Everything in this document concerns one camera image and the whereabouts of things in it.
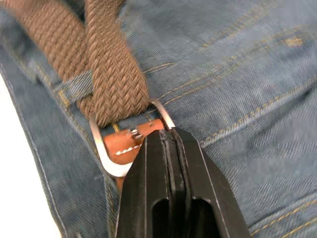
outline white background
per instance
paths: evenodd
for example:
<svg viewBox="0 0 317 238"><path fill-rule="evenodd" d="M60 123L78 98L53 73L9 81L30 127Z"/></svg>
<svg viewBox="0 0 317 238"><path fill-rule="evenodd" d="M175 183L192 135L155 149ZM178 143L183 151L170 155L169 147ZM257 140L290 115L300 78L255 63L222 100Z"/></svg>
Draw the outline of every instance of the white background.
<svg viewBox="0 0 317 238"><path fill-rule="evenodd" d="M0 75L0 237L59 238L24 131Z"/></svg>

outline blue denim fabric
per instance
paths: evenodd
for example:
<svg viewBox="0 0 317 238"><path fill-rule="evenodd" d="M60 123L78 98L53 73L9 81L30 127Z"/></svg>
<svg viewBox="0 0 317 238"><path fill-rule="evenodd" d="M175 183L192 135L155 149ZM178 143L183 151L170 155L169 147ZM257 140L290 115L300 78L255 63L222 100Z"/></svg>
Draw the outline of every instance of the blue denim fabric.
<svg viewBox="0 0 317 238"><path fill-rule="evenodd" d="M316 237L316 11L315 0L128 0L120 13L151 96L226 175L255 238ZM0 44L62 235L112 237L118 193L87 120L3 10ZM118 125L157 117L149 108Z"/></svg>

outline jeans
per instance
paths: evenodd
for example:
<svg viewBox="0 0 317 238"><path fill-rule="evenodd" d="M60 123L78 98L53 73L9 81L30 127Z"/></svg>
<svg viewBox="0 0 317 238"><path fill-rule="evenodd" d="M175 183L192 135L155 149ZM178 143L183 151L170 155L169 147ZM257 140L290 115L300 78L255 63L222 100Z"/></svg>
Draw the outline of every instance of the jeans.
<svg viewBox="0 0 317 238"><path fill-rule="evenodd" d="M118 16L151 97L227 177L255 238L316 237L316 11L315 0L128 0ZM0 45L61 234L112 238L119 194L69 103L84 89L68 90L3 9ZM158 117L149 108L117 124Z"/></svg>

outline brown braided belt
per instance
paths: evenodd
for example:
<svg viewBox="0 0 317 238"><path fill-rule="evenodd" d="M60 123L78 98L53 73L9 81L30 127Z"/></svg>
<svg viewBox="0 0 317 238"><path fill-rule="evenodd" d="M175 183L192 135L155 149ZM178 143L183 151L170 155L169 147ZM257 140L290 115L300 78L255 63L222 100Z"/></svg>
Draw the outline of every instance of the brown braided belt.
<svg viewBox="0 0 317 238"><path fill-rule="evenodd" d="M86 0L86 26L58 0L4 0L63 82L91 70L93 95L77 101L99 126L148 106L145 78L115 22L123 0Z"/></svg>

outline brown leather tab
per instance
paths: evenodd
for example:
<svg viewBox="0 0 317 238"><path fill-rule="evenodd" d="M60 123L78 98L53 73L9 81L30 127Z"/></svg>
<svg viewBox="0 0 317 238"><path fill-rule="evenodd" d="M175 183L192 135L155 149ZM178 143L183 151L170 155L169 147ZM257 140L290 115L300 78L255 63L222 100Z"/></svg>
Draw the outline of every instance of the brown leather tab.
<svg viewBox="0 0 317 238"><path fill-rule="evenodd" d="M155 130L164 129L163 122L156 119L136 127L139 134L142 134L141 144L135 140L130 130L123 130L104 137L104 144L110 159L120 165L133 162L137 156L144 137L151 134ZM122 189L124 178L117 178L117 186Z"/></svg>

